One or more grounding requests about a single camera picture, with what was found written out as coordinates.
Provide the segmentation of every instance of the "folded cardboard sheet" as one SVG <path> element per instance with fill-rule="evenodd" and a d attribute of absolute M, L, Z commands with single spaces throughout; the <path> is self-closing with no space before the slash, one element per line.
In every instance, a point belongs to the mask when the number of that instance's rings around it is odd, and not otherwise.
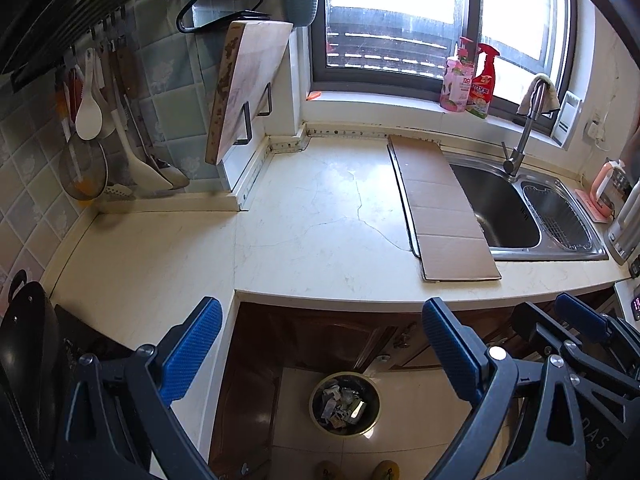
<path fill-rule="evenodd" d="M 489 246 L 456 175 L 434 142 L 389 136 L 429 281 L 499 280 Z"/>

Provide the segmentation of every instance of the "towel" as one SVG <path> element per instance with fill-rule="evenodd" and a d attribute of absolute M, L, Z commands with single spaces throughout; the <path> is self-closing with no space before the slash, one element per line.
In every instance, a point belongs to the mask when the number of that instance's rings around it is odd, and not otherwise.
<path fill-rule="evenodd" d="M 529 85 L 529 89 L 518 107 L 518 115 L 527 115 L 529 113 L 529 108 L 531 107 L 531 97 L 533 91 L 536 89 L 536 83 L 538 81 L 544 81 L 548 88 L 545 92 L 545 100 L 542 104 L 542 110 L 540 110 L 541 114 L 548 114 L 549 112 L 555 112 L 560 109 L 560 101 L 558 100 L 558 90 L 556 90 L 556 85 L 554 85 L 553 81 L 549 79 L 549 76 L 546 74 L 536 74 Z"/>

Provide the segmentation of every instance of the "metal screw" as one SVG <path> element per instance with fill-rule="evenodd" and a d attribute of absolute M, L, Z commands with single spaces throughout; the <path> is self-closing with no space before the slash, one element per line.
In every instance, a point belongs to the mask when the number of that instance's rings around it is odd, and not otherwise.
<path fill-rule="evenodd" d="M 78 359 L 78 364 L 82 366 L 88 366 L 94 362 L 94 356 L 92 354 L 81 355 Z"/>
<path fill-rule="evenodd" d="M 136 353 L 142 354 L 142 355 L 152 355 L 155 350 L 156 350 L 155 346 L 145 344 L 145 345 L 139 346 L 138 349 L 136 350 Z"/>
<path fill-rule="evenodd" d="M 507 357 L 507 352 L 501 346 L 492 346 L 491 348 L 489 348 L 489 355 L 496 361 L 502 361 L 505 357 Z"/>
<path fill-rule="evenodd" d="M 562 368 L 564 366 L 564 359 L 562 359 L 559 355 L 553 354 L 549 357 L 551 364 L 556 368 Z"/>

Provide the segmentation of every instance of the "cutting board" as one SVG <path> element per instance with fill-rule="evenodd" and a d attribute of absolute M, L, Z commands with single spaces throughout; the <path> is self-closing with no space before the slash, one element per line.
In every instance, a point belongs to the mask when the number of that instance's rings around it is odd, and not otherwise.
<path fill-rule="evenodd" d="M 260 112 L 264 89 L 273 81 L 293 25 L 286 22 L 231 22 L 213 100 L 206 162 L 218 164 L 244 137 L 242 106 L 249 102 L 252 120 Z"/>
<path fill-rule="evenodd" d="M 444 154 L 435 142 L 389 136 L 420 247 L 434 282 L 499 280 L 489 246 Z"/>

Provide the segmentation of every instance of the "window pane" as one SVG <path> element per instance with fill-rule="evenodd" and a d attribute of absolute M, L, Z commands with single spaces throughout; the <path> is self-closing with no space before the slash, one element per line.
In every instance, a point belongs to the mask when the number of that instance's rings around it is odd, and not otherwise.
<path fill-rule="evenodd" d="M 442 78 L 465 0 L 326 0 L 328 66 Z"/>
<path fill-rule="evenodd" d="M 519 103 L 537 73 L 560 85 L 568 18 L 568 0 L 482 0 L 482 41 L 500 51 L 495 95 Z"/>

